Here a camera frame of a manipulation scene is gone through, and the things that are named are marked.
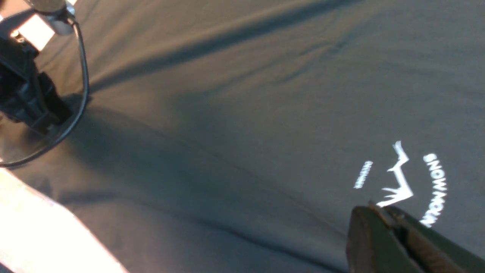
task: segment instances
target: black cable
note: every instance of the black cable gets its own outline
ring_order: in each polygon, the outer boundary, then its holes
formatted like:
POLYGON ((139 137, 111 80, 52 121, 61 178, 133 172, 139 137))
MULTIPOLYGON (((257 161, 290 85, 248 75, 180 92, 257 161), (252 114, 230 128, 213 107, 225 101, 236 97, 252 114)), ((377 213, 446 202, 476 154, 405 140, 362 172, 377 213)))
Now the black cable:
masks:
POLYGON ((79 56, 81 58, 83 92, 82 92, 82 100, 81 100, 81 105, 79 107, 78 114, 76 115, 72 123, 69 125, 69 127, 54 142, 51 142, 48 146, 42 149, 39 149, 38 151, 32 153, 31 155, 23 159, 20 159, 17 161, 10 161, 10 162, 0 162, 0 168, 19 167, 34 159, 39 158, 43 154, 50 151, 52 148, 54 148, 59 143, 61 143, 72 132, 74 127, 78 125, 79 120, 81 119, 81 117, 83 116, 86 110, 86 106, 89 98, 89 74, 88 74, 88 64, 86 60, 86 51, 84 50, 84 41, 82 39, 81 28, 79 26, 79 23, 74 19, 74 17, 68 15, 66 18, 66 21, 74 29, 74 34, 76 35, 79 41, 79 56))

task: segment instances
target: lettering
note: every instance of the lettering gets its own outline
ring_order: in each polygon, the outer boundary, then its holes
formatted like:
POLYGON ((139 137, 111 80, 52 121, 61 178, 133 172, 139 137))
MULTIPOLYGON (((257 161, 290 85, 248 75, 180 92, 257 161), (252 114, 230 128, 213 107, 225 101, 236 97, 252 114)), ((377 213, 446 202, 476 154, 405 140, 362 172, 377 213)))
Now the lettering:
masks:
POLYGON ((364 166, 362 166, 362 170, 360 171, 360 175, 357 178, 354 188, 362 188, 364 186, 364 182, 371 170, 371 167, 372 167, 372 161, 366 161, 364 163, 364 166))
POLYGON ((441 166, 439 165, 439 160, 434 160, 434 161, 428 162, 428 166, 430 166, 429 167, 430 171, 441 169, 441 166))
POLYGON ((426 163, 430 163, 431 161, 435 161, 437 159, 438 159, 438 157, 436 156, 436 154, 429 154, 429 155, 425 155, 423 157, 423 160, 426 163))
POLYGON ((441 211, 444 209, 446 196, 446 177, 445 171, 442 170, 442 166, 439 164, 439 160, 435 154, 425 155, 423 160, 429 166, 430 177, 433 179, 433 192, 434 197, 429 203, 428 210, 424 214, 420 223, 431 227, 437 221, 437 217, 441 215, 441 211))
POLYGON ((441 179, 436 179, 433 181, 433 186, 434 189, 441 190, 441 191, 446 191, 446 178, 441 178, 441 179))

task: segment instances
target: gray t-shirt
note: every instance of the gray t-shirt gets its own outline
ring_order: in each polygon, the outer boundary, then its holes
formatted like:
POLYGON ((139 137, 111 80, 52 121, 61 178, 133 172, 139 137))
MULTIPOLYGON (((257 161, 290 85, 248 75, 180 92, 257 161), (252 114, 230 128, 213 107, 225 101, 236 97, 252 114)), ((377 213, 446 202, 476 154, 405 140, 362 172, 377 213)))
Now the gray t-shirt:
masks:
MULTIPOLYGON (((81 0, 84 119, 15 170, 131 273, 345 272, 396 205, 485 257, 478 0, 81 0)), ((80 91, 75 39, 38 58, 80 91)))

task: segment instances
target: black plastic mount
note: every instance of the black plastic mount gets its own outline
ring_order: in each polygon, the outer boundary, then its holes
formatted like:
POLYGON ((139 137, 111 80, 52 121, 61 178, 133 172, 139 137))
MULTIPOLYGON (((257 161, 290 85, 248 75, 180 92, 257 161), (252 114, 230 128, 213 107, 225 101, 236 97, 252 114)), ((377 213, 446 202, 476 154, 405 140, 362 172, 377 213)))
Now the black plastic mount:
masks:
POLYGON ((34 62, 38 54, 28 42, 0 37, 0 111, 12 121, 46 134, 50 126, 67 121, 72 111, 58 96, 52 80, 38 72, 34 62))

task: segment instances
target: printed logo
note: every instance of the printed logo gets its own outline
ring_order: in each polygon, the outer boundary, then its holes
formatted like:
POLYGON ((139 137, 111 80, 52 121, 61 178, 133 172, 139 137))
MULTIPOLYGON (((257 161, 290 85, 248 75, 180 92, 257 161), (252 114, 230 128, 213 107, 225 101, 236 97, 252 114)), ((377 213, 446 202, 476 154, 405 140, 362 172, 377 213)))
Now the printed logo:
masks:
POLYGON ((446 177, 442 166, 439 164, 436 154, 429 154, 423 157, 424 162, 429 166, 430 176, 433 179, 433 199, 429 203, 428 210, 421 219, 421 223, 427 227, 431 227, 436 223, 437 218, 441 215, 441 211, 444 209, 446 196, 446 177))
POLYGON ((354 188, 362 188, 364 186, 364 182, 367 178, 367 175, 371 171, 372 161, 366 161, 364 166, 362 166, 362 170, 360 171, 359 177, 357 178, 356 184, 354 188))
MULTIPOLYGON (((402 170, 402 166, 409 161, 409 157, 407 157, 406 153, 404 152, 400 141, 397 141, 393 145, 393 148, 396 151, 398 160, 394 167, 390 168, 388 172, 394 173, 399 187, 382 189, 392 194, 385 197, 389 198, 388 200, 377 203, 377 205, 380 207, 392 205, 413 196, 413 191, 409 187, 409 184, 402 170)), ((446 184, 446 174, 438 160, 438 156, 436 154, 428 154, 423 157, 423 161, 426 163, 426 165, 428 165, 430 173, 429 175, 432 179, 433 198, 428 205, 427 211, 420 220, 420 223, 427 227, 431 227, 434 223, 436 223, 438 217, 441 215, 441 211, 444 209, 446 201, 444 197, 447 195, 448 189, 446 184)), ((364 182, 366 181, 372 164, 372 161, 365 162, 362 170, 360 171, 360 175, 354 185, 354 188, 362 188, 364 186, 364 182)))
POLYGON ((394 173, 397 183, 399 184, 399 188, 383 188, 382 190, 389 191, 393 194, 386 196, 390 198, 389 200, 377 203, 377 205, 380 207, 392 205, 413 196, 413 191, 411 191, 411 188, 406 181, 406 177, 404 176, 403 170, 401 169, 401 166, 409 161, 409 158, 404 152, 400 141, 396 142, 393 147, 397 153, 398 161, 396 165, 394 165, 394 167, 390 168, 388 171, 392 171, 394 173))

